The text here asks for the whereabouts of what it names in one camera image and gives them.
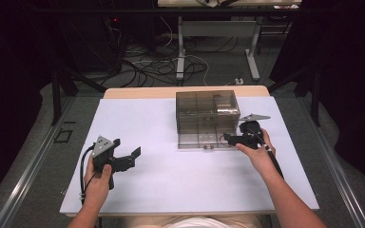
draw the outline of transparent plastic box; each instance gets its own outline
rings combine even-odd
[[[233,90],[176,93],[179,148],[226,148],[223,133],[236,135],[240,111]]]

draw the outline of desk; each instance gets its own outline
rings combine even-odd
[[[286,181],[312,209],[318,204],[273,97],[264,86],[112,88],[100,101],[82,153],[99,135],[121,139],[114,156],[142,147],[136,167],[115,173],[100,216],[273,213],[266,186],[249,159],[234,147],[178,149],[176,91],[226,90],[237,94],[241,115],[271,116],[268,129]],[[60,212],[75,216],[79,162]]]
[[[231,7],[264,7],[274,5],[299,5],[301,0],[239,0]],[[201,7],[196,0],[159,0],[160,7],[189,8]],[[259,72],[254,59],[254,53],[259,39],[262,17],[256,21],[183,21],[179,16],[179,60],[177,63],[177,80],[183,79],[185,49],[184,36],[240,36],[252,37],[249,49],[245,50],[248,66],[253,80],[259,80]]]

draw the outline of white paper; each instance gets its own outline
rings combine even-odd
[[[241,116],[259,121],[277,149],[284,178],[311,208],[318,204],[273,97],[238,97]],[[142,154],[136,167],[113,175],[115,187],[104,215],[218,214],[273,212],[265,184],[249,159],[236,149],[178,149],[175,99],[102,99],[82,154],[99,136],[121,139],[114,156]],[[79,200],[79,161],[60,212],[75,214]]]

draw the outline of handheld controller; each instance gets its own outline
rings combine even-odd
[[[244,122],[240,124],[240,132],[242,136],[232,136],[227,133],[223,133],[224,139],[230,145],[236,145],[237,143],[246,145],[252,149],[258,149],[259,145],[265,145],[265,149],[268,151],[269,158],[274,164],[275,168],[279,174],[283,177],[283,173],[280,169],[277,158],[275,158],[274,153],[272,153],[271,148],[263,140],[262,129],[257,121]]]
[[[135,159],[141,155],[141,147],[135,149],[129,156],[114,158],[114,149],[120,144],[120,139],[112,142],[99,136],[94,145],[93,152],[91,153],[95,172],[102,173],[106,164],[111,165],[111,174],[114,174],[115,172],[124,172],[129,168],[135,167]],[[114,188],[114,179],[112,176],[110,177],[108,184],[110,190]]]

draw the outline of black curtain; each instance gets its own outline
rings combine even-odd
[[[339,128],[336,152],[365,174],[365,2],[304,1],[304,8],[340,6],[335,14],[297,17],[271,79],[282,82],[303,67],[321,67],[320,101]],[[312,73],[300,84],[312,82]]]
[[[17,1],[0,1],[0,182],[41,108],[49,68]]]

